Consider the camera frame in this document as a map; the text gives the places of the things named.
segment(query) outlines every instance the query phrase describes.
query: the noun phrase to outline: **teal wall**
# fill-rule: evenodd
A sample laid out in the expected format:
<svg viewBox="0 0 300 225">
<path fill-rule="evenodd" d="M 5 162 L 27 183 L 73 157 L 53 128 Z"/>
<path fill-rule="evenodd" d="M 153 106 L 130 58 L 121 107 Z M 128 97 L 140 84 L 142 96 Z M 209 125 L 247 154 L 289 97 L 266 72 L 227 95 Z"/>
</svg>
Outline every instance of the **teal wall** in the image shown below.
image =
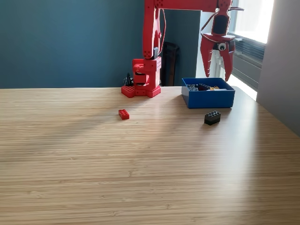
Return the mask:
<svg viewBox="0 0 300 225">
<path fill-rule="evenodd" d="M 175 72 L 175 86 L 181 86 L 183 77 L 195 77 L 199 52 L 200 11 L 166 10 L 167 34 L 165 40 L 180 47 Z"/>
<path fill-rule="evenodd" d="M 181 85 L 195 76 L 200 12 L 166 15 Z M 0 0 L 0 88 L 118 87 L 142 41 L 143 0 Z"/>
</svg>

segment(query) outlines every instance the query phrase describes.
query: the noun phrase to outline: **red base plate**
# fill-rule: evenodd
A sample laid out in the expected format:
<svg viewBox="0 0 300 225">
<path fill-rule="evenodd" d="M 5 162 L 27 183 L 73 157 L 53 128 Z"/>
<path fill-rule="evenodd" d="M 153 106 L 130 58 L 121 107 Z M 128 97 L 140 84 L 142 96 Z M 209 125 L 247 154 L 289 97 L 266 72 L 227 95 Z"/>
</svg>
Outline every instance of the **red base plate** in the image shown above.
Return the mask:
<svg viewBox="0 0 300 225">
<path fill-rule="evenodd" d="M 159 93 L 161 93 L 161 88 L 158 86 L 152 91 L 147 90 L 136 90 L 134 86 L 123 86 L 121 88 L 121 92 L 123 95 L 125 95 L 128 98 L 133 98 L 134 96 L 148 96 L 150 98 L 155 97 Z"/>
</svg>

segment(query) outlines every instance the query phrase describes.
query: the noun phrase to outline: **black lego brick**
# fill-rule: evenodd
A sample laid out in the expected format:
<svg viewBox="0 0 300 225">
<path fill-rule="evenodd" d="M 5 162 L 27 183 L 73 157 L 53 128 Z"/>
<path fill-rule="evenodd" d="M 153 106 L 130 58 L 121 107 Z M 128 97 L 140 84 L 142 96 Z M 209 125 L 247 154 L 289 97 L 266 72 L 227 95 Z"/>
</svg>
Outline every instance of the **black lego brick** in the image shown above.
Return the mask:
<svg viewBox="0 0 300 225">
<path fill-rule="evenodd" d="M 216 123 L 219 123 L 221 121 L 221 118 L 217 119 L 217 120 L 213 120 L 213 121 L 209 121 L 209 120 L 204 120 L 204 123 L 207 125 L 214 125 Z"/>
<path fill-rule="evenodd" d="M 207 125 L 213 125 L 221 121 L 221 113 L 217 111 L 210 112 L 205 115 L 204 123 Z"/>
</svg>

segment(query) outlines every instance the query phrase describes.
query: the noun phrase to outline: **wood grain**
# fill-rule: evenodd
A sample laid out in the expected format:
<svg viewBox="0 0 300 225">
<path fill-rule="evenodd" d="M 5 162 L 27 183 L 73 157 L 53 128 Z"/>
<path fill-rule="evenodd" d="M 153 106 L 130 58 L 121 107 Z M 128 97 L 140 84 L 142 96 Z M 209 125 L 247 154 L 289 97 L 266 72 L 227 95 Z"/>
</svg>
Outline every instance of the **wood grain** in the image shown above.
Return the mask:
<svg viewBox="0 0 300 225">
<path fill-rule="evenodd" d="M 0 90 L 0 224 L 300 224 L 299 137 L 239 89 L 210 111 L 179 87 Z"/>
</svg>

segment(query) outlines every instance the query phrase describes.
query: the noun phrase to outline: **blue wall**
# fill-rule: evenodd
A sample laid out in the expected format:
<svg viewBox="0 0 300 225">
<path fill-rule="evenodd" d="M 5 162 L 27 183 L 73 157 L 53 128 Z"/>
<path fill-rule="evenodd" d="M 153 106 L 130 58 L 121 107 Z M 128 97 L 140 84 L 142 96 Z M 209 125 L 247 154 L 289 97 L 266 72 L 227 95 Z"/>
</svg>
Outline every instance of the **blue wall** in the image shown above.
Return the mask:
<svg viewBox="0 0 300 225">
<path fill-rule="evenodd" d="M 143 0 L 0 0 L 0 88 L 121 86 L 143 13 Z"/>
</svg>

